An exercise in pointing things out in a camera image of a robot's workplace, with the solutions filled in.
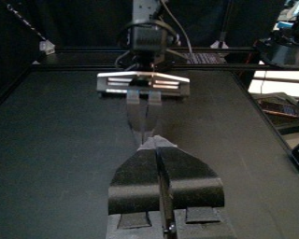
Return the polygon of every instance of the black table surface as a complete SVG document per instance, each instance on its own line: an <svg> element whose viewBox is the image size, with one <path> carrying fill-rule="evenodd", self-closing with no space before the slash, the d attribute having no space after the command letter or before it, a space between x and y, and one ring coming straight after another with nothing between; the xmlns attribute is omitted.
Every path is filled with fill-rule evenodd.
<svg viewBox="0 0 299 239"><path fill-rule="evenodd" d="M228 72L182 72L157 134L224 184L238 238L299 238L299 174ZM0 238L104 238L107 190L137 149L124 99L99 99L97 72L32 72L0 107Z"/></svg>

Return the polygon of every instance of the white plastic piece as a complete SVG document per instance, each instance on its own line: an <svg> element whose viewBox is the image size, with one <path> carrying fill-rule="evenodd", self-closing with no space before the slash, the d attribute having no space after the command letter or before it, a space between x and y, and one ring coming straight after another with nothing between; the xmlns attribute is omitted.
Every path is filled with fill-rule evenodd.
<svg viewBox="0 0 299 239"><path fill-rule="evenodd" d="M44 51L46 55L55 53L55 44L51 41L40 42L40 51Z"/></svg>

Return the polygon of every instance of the black wall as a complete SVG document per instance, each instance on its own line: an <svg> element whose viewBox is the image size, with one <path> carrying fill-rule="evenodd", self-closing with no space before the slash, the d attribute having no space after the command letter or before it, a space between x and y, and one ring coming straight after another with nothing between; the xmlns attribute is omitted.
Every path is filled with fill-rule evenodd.
<svg viewBox="0 0 299 239"><path fill-rule="evenodd" d="M267 37L286 1L232 1L234 14L227 42L231 46L250 46L255 39ZM38 8L37 17L42 20L48 38L63 46L115 46L117 33L132 19L132 0L30 2ZM210 46L218 39L227 2L170 0L168 6L195 46ZM164 19L174 25L167 16Z"/></svg>
<svg viewBox="0 0 299 239"><path fill-rule="evenodd" d="M22 1L9 2L28 15ZM0 96L38 57L38 42L40 38L17 21L0 1Z"/></svg>

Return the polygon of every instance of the wire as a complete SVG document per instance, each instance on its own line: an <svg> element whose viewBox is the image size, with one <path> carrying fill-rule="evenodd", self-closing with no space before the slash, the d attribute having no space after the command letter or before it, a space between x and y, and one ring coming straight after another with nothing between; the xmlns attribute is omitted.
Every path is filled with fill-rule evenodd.
<svg viewBox="0 0 299 239"><path fill-rule="evenodd" d="M264 86L266 75L267 75L267 71L264 72L263 82L262 82L262 85L260 85L260 94L263 94L263 86Z"/></svg>
<svg viewBox="0 0 299 239"><path fill-rule="evenodd" d="M188 50L190 50L190 58L194 59L194 50L192 50L192 45L191 45L191 41L190 41L190 38L188 38L188 36L187 36L187 33L186 33L186 31L184 31L184 29L183 29L183 27L182 27L182 25L180 25L180 23L179 23L176 17L174 16L174 14L172 14L170 8L168 8L168 6L166 6L164 0L159 0L159 1L160 1L162 5L163 5L164 10L167 11L170 17L172 18L175 24L178 25L178 28L180 29L180 31L182 31L182 33L183 33L183 36L184 36L186 42L187 42L187 46L188 46Z"/></svg>
<svg viewBox="0 0 299 239"><path fill-rule="evenodd" d="M121 58L124 58L124 57L128 55L128 53L129 53L129 50L128 50L123 55L120 55L120 56L116 58L115 67L116 67L117 69L120 69L119 61L121 60Z"/></svg>

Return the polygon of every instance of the metal bracket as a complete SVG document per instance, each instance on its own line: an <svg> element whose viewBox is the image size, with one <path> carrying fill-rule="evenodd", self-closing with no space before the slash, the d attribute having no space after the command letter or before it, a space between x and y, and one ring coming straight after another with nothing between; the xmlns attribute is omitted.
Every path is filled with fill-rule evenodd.
<svg viewBox="0 0 299 239"><path fill-rule="evenodd" d="M55 53L55 44L49 41L41 41L40 42L40 51L44 51L46 55Z"/></svg>
<svg viewBox="0 0 299 239"><path fill-rule="evenodd" d="M128 91L148 94L160 91L162 95L188 97L190 79L157 72L124 71L97 75L97 92L127 94Z"/></svg>

